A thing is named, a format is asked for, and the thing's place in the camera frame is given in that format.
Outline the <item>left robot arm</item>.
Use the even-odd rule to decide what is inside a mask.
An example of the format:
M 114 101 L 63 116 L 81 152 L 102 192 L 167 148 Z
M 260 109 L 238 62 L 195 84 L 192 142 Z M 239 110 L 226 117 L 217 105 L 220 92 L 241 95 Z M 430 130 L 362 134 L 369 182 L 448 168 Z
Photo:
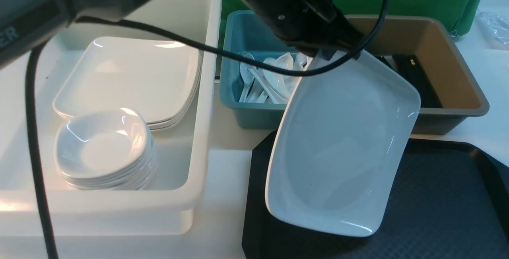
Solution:
M 0 0 L 1 67 L 78 19 L 120 21 L 151 0 Z M 312 53 L 356 47 L 363 33 L 332 0 L 242 0 L 284 43 Z

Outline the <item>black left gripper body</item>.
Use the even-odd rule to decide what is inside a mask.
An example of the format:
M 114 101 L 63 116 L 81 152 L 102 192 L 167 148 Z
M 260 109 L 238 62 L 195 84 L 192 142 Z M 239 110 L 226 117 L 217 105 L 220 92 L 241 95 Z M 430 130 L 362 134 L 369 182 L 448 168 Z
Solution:
M 364 33 L 351 25 L 333 0 L 242 0 L 283 43 L 307 56 L 357 47 Z

